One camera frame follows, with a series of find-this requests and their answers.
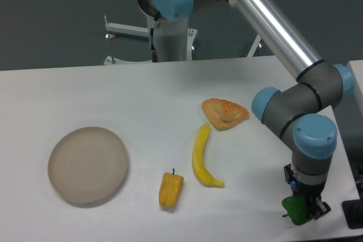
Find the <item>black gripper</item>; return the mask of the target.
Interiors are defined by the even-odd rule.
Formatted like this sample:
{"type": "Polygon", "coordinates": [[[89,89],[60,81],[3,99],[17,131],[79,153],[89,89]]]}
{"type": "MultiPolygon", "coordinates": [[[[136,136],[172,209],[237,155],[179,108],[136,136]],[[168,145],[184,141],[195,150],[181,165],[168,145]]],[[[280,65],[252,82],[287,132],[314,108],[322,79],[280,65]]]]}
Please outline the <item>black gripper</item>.
{"type": "Polygon", "coordinates": [[[291,163],[284,167],[284,175],[292,192],[305,196],[309,213],[314,220],[331,211],[330,206],[321,200],[321,193],[326,184],[326,172],[319,175],[308,175],[291,163]]]}

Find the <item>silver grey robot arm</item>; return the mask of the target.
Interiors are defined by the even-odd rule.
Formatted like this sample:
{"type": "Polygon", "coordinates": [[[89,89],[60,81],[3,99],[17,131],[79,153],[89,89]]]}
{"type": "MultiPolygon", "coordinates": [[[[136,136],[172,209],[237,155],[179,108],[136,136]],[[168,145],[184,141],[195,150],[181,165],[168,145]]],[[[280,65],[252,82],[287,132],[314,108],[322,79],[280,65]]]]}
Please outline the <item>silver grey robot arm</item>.
{"type": "MultiPolygon", "coordinates": [[[[148,39],[153,62],[185,61],[190,14],[220,0],[138,0],[150,18],[148,39]]],[[[330,212],[321,199],[337,146],[337,128],[320,111],[354,89],[354,76],[343,65],[329,65],[290,24],[272,0],[226,0],[252,25],[257,34],[296,80],[286,91],[262,89],[252,111],[292,151],[284,168],[292,195],[282,201],[296,225],[330,212]]]]}

